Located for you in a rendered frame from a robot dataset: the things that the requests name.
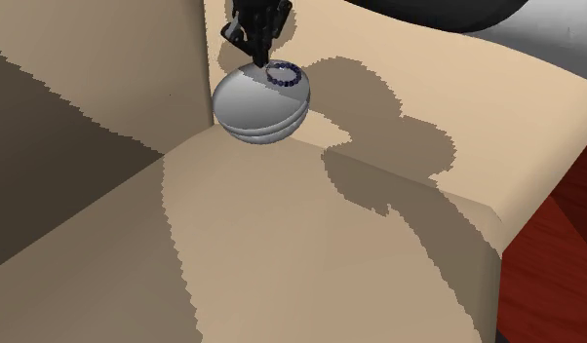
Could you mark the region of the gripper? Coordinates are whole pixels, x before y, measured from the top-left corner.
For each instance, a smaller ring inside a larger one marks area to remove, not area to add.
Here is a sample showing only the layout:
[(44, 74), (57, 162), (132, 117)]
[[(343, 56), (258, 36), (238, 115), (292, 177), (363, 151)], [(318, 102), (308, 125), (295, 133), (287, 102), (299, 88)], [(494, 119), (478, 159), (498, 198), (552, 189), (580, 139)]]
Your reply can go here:
[(250, 47), (244, 31), (252, 34), (249, 43), (253, 50), (253, 62), (262, 68), (269, 62), (272, 34), (282, 32), (293, 3), (290, 0), (232, 0), (232, 4), (234, 18), (221, 29), (220, 34), (245, 54), (250, 52)]

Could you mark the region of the grey round bowl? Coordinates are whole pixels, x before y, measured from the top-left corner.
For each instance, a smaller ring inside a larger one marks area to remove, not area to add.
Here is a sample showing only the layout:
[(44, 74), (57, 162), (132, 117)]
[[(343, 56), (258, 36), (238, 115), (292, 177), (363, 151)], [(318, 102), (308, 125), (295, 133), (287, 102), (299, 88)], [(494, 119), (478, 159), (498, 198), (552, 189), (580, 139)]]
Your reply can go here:
[(251, 144), (270, 144), (295, 132), (310, 107), (310, 83), (297, 65), (272, 60), (230, 72), (216, 86), (213, 110), (232, 136)]

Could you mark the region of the beige sofa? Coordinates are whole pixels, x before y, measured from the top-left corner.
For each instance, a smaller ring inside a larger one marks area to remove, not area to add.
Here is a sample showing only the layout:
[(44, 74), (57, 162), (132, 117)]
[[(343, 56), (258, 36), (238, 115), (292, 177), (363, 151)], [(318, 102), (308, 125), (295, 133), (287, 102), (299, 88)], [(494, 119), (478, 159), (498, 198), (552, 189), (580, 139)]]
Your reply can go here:
[(0, 343), (493, 343), (503, 251), (587, 144), (587, 80), (292, 0), (311, 86), (254, 145), (229, 0), (0, 0)]

